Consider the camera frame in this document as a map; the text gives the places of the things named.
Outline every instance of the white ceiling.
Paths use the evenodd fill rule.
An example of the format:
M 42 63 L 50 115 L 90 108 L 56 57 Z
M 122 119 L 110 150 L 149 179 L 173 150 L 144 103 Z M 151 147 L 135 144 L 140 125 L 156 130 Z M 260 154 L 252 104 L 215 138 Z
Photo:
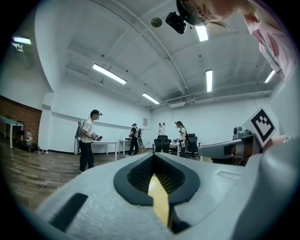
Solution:
M 188 96 L 193 101 L 273 90 L 278 79 L 264 80 L 271 67 L 241 15 L 224 21 L 236 33 L 209 30 L 200 42 L 194 26 L 183 35 L 165 23 L 175 0 L 86 0 L 83 18 L 68 46 L 66 73 L 116 92 L 143 106 Z M 150 27 L 160 17 L 160 28 Z M 97 63 L 127 80 L 122 85 L 92 69 Z M 213 91 L 206 92 L 205 71 L 213 70 Z

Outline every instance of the pink shirt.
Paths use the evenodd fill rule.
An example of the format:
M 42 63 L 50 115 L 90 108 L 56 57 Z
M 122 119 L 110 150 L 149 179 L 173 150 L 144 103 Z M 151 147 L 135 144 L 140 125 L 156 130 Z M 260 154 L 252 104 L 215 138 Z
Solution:
M 249 1 L 262 9 L 255 1 Z M 250 34 L 259 42 L 259 49 L 274 72 L 278 73 L 281 69 L 284 80 L 288 81 L 299 61 L 287 36 L 283 31 L 277 30 L 265 22 L 257 22 L 252 15 L 244 15 L 244 19 Z

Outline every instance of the woman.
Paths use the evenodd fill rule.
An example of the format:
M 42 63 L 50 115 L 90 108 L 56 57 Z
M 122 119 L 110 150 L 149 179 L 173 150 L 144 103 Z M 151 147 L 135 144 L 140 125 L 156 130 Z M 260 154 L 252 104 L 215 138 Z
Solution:
M 259 49 L 275 74 L 289 80 L 298 65 L 298 58 L 288 37 L 264 6 L 255 0 L 177 0 L 180 15 L 192 25 L 216 24 L 228 30 L 221 20 L 233 13 L 244 15 L 249 32 L 259 42 Z
M 187 146 L 187 139 L 186 139 L 186 128 L 183 126 L 182 122 L 176 122 L 176 127 L 179 128 L 179 146 L 180 146 L 180 156 L 185 158 L 186 157 L 186 146 Z

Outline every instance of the red brick wall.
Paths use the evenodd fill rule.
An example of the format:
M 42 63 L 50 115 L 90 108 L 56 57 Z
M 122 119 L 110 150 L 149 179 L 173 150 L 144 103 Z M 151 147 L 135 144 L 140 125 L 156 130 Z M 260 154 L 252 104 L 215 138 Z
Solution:
M 31 132 L 32 141 L 34 143 L 38 142 L 38 129 L 39 122 L 41 120 L 42 111 L 28 107 L 26 105 L 14 102 L 10 99 L 7 99 L 3 96 L 0 96 L 0 116 L 6 118 L 23 121 L 25 124 L 25 136 L 26 132 Z M 21 127 L 13 128 L 13 139 L 16 139 L 16 130 L 21 130 Z M 0 133 L 4 134 L 4 123 L 0 122 Z M 6 136 L 9 138 L 9 125 L 6 126 Z

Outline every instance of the camera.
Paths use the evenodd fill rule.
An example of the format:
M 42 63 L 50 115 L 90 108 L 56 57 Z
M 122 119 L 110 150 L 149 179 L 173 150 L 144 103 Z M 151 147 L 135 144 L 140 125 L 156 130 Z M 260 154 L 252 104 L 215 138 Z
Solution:
M 184 22 L 181 16 L 176 14 L 176 12 L 170 12 L 165 19 L 165 22 L 179 34 L 183 34 L 187 28 L 187 24 Z

